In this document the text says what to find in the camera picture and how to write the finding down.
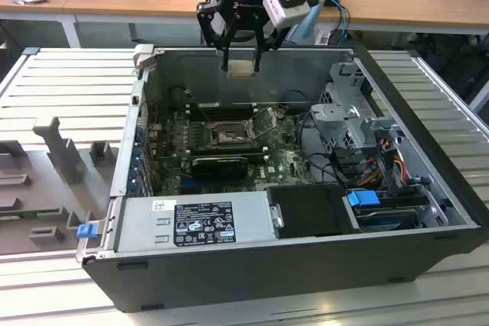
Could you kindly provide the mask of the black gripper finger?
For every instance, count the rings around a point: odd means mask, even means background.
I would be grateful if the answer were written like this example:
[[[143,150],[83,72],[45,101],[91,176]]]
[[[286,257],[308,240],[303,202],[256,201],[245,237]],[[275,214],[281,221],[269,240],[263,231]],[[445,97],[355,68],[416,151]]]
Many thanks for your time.
[[[232,0],[218,0],[214,5],[201,2],[196,9],[196,17],[206,44],[223,52],[223,71],[228,70],[229,47],[238,30],[238,19],[236,18],[238,13],[234,4]],[[225,22],[221,34],[217,34],[212,28],[212,21],[216,15],[220,15]]]
[[[276,29],[271,21],[266,21],[255,30],[256,49],[254,57],[254,71],[260,71],[261,57],[263,53],[277,50],[287,36],[287,28]]]

